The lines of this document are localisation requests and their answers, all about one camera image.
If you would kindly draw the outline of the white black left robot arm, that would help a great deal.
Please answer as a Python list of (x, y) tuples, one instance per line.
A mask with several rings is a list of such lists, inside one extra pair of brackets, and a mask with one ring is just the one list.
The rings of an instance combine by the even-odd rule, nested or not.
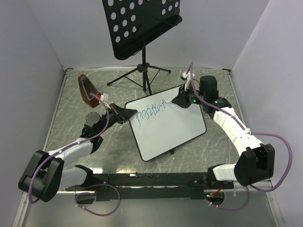
[(97, 112), (87, 114), (81, 135), (74, 142), (49, 152), (38, 150), (32, 155), (18, 182), (18, 188), (28, 193), (32, 203), (35, 202), (32, 197), (48, 202), (58, 191), (72, 186), (90, 189), (94, 183), (91, 169), (82, 165), (71, 169), (65, 167), (97, 151), (103, 142), (101, 133), (116, 123), (126, 123), (137, 112), (111, 103), (103, 115)]

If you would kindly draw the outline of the white rectangular whiteboard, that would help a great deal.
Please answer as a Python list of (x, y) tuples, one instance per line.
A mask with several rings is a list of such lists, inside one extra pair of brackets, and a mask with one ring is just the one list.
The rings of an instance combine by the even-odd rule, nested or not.
[(127, 102), (125, 108), (138, 111), (130, 126), (142, 161), (150, 161), (206, 133), (199, 105), (184, 109), (173, 103), (178, 87)]

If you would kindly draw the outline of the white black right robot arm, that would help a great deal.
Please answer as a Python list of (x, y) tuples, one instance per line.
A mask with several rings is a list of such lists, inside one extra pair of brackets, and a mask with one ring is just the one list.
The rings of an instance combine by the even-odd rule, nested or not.
[(229, 101), (219, 97), (216, 78), (202, 76), (198, 90), (192, 88), (189, 73), (183, 73), (181, 79), (185, 84), (179, 87), (177, 96), (171, 102), (181, 108), (201, 105), (203, 111), (227, 134), (239, 154), (235, 164), (217, 164), (208, 168), (208, 185), (218, 188), (224, 181), (234, 181), (248, 186), (271, 178), (275, 160), (273, 146), (263, 144), (252, 135)]

